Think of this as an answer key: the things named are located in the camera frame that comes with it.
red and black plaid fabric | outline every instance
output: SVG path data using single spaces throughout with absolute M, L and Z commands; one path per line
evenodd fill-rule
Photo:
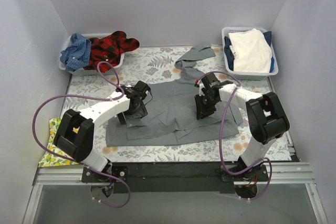
M 136 39 L 127 39 L 123 31 L 116 31 L 102 39 L 90 38 L 90 41 L 91 56 L 89 65 L 84 67 L 85 70 L 97 70 L 100 61 L 108 61 L 112 66 L 116 66 L 120 63 L 121 54 L 134 51 L 140 46 Z M 100 70 L 105 73 L 110 67 L 103 64 L 100 65 Z

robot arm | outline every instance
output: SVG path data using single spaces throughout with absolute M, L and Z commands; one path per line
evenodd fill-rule
M 195 96 L 197 119 L 213 114 L 215 104 L 227 102 L 237 88 L 231 104 L 247 111 L 252 134 L 248 147 L 238 159 L 237 171 L 263 158 L 276 139 L 289 130 L 286 114 L 273 92 L 262 95 L 237 87 L 230 81 L 219 82 L 213 73 L 202 78 L 199 88 L 199 94 Z
M 120 90 L 113 92 L 108 98 L 111 101 L 98 102 L 93 106 L 74 111 L 66 111 L 54 138 L 54 144 L 72 157 L 101 172 L 107 169 L 108 160 L 93 148 L 95 129 L 107 120 L 118 116 L 121 124 L 131 117 L 142 118 L 147 115 L 143 100 L 150 92 L 149 86 L 139 81 L 134 87 L 122 86 L 125 95 L 115 101 L 112 98 L 120 95 Z

laundry basket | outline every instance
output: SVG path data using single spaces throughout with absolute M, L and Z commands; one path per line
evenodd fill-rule
M 111 34 L 82 34 L 84 37 L 86 38 L 99 38 L 102 39 L 106 36 L 109 36 Z M 65 50 L 68 46 L 70 46 L 71 42 L 70 42 L 70 38 L 71 36 L 69 36 L 69 38 L 67 39 L 67 41 L 64 43 L 62 51 Z M 124 56 L 125 54 L 121 54 L 120 56 L 120 62 L 118 65 L 116 65 L 115 67 L 113 67 L 115 69 L 115 71 L 117 73 L 119 73 L 119 68 L 122 65 L 122 62 L 124 61 Z M 65 70 L 65 65 L 62 62 L 58 63 L 58 67 L 60 70 Z M 73 74 L 74 76 L 93 76 L 93 75 L 98 75 L 98 72 L 96 70 L 85 70 L 84 68 L 81 69 L 77 69 L 75 71 L 68 71 L 69 73 Z M 108 71 L 106 71 L 105 73 L 102 74 L 114 74 L 113 70 L 110 69 Z
M 222 29 L 222 41 L 223 41 L 223 49 L 225 47 L 225 41 L 224 41 L 224 37 L 225 36 L 229 36 L 229 33 L 239 33 L 242 31 L 250 31 L 252 29 L 258 29 L 260 30 L 262 33 L 267 32 L 266 29 L 263 28 L 257 28 L 257 27 L 224 27 Z M 255 81 L 260 81 L 260 80 L 264 80 L 269 76 L 275 76 L 279 69 L 278 69 L 278 64 L 277 64 L 277 59 L 275 57 L 275 53 L 273 50 L 273 46 L 271 44 L 271 50 L 272 50 L 272 56 L 274 58 L 274 69 L 273 72 L 271 73 L 257 73 L 257 72 L 237 72 L 237 71 L 232 71 L 229 69 L 229 65 L 227 62 L 227 57 L 226 55 L 224 55 L 224 60 L 225 60 L 225 68 L 226 71 L 233 74 L 237 79 L 239 80 L 255 80 Z

white cloth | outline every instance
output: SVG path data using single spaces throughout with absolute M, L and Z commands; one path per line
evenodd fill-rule
M 263 33 L 257 29 L 229 33 L 230 49 L 235 57 L 234 71 L 269 73 L 272 51 Z

dark blue garment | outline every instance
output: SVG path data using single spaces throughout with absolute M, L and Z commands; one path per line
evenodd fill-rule
M 272 42 L 272 31 L 267 31 L 265 33 L 263 33 L 264 37 L 265 37 L 265 41 L 267 42 L 267 44 L 269 46 L 271 46 L 271 42 Z M 224 52 L 226 55 L 226 59 L 227 59 L 227 63 L 229 65 L 229 69 L 233 71 L 233 62 L 235 60 L 235 57 L 233 55 L 233 53 L 231 52 L 230 46 L 231 46 L 231 41 L 229 37 L 224 37 L 224 42 L 225 42 L 225 46 L 224 46 Z M 274 58 L 272 56 L 271 59 L 271 68 L 269 70 L 270 73 L 272 73 L 274 70 Z
M 91 54 L 91 41 L 82 34 L 73 34 L 70 38 L 71 45 L 61 52 L 60 61 L 65 65 L 67 71 L 75 71 L 77 69 L 89 65 Z

